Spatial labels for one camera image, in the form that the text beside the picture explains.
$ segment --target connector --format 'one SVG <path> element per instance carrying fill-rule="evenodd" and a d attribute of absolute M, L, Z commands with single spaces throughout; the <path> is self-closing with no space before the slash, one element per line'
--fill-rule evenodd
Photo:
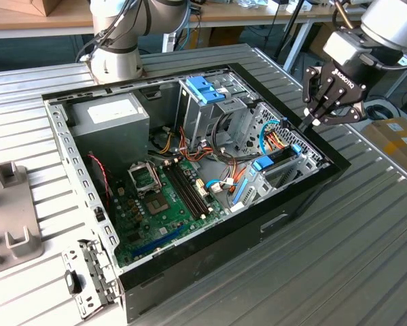
<path fill-rule="evenodd" d="M 233 178 L 227 178 L 226 179 L 226 185 L 233 185 L 233 183 L 234 183 Z"/>
<path fill-rule="evenodd" d="M 204 188 L 204 187 L 205 187 L 205 183 L 203 182 L 202 179 L 197 179 L 197 180 L 196 180 L 196 186 L 197 186 L 197 189 Z"/>
<path fill-rule="evenodd" d="M 198 188 L 197 191 L 198 191 L 198 194 L 202 196 L 202 198 L 209 195 L 209 192 L 207 192 L 204 188 Z"/>
<path fill-rule="evenodd" d="M 284 117 L 283 119 L 280 120 L 280 127 L 281 127 L 282 129 L 286 129 L 286 128 L 289 127 L 289 123 L 288 123 L 286 117 Z"/>
<path fill-rule="evenodd" d="M 212 192 L 213 192 L 214 194 L 217 194 L 217 193 L 223 191 L 222 187 L 219 185 L 219 182 L 214 183 L 210 188 L 211 188 L 211 190 L 212 190 Z"/>

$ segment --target red wire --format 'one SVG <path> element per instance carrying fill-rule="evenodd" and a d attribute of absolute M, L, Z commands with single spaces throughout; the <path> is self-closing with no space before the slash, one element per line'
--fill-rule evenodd
<path fill-rule="evenodd" d="M 103 167 L 103 164 L 101 163 L 101 161 L 99 161 L 95 156 L 88 154 L 87 155 L 89 158 L 93 159 L 97 165 L 99 165 L 99 168 L 102 171 L 102 175 L 103 175 L 103 180 L 105 182 L 105 192 L 107 195 L 107 208 L 109 208 L 109 192 L 108 192 L 108 180 L 107 180 L 107 173 L 105 173 L 105 169 Z"/>

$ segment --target metal bracket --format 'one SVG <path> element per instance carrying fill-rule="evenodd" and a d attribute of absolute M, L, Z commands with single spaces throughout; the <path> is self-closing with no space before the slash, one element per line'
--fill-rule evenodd
<path fill-rule="evenodd" d="M 87 319 L 119 297 L 113 266 L 98 240 L 78 241 L 61 255 L 67 287 L 70 294 L 76 294 L 81 318 Z"/>
<path fill-rule="evenodd" d="M 0 271 L 43 253 L 26 169 L 0 163 Z"/>

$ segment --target yellow wire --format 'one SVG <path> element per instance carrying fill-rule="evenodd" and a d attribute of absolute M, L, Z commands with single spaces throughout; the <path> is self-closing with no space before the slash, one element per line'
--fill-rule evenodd
<path fill-rule="evenodd" d="M 172 135 L 173 135 L 173 133 L 170 132 L 169 133 L 169 138 L 167 139 L 167 144 L 165 145 L 164 149 L 159 152 L 160 154 L 164 154 L 170 149 L 170 140 L 171 140 Z"/>
<path fill-rule="evenodd" d="M 276 140 L 279 142 L 279 144 L 285 147 L 285 144 L 283 144 L 281 142 L 281 140 L 278 138 L 278 136 L 276 135 L 276 133 L 274 131 L 272 132 L 272 134 L 273 134 L 274 137 L 276 137 Z"/>

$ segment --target aluminum table surface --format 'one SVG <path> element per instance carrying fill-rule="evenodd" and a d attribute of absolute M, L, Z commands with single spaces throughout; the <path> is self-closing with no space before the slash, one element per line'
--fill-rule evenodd
<path fill-rule="evenodd" d="M 301 86 L 246 45 L 143 57 L 150 75 L 239 62 L 301 114 Z M 93 85 L 84 65 L 0 73 L 0 162 L 29 182 L 44 254 L 0 273 L 0 325 L 80 325 L 60 252 L 90 238 L 39 95 Z M 345 126 L 318 128 L 352 164 L 299 219 L 135 325 L 407 325 L 407 178 Z M 86 322 L 123 325 L 112 305 Z"/>

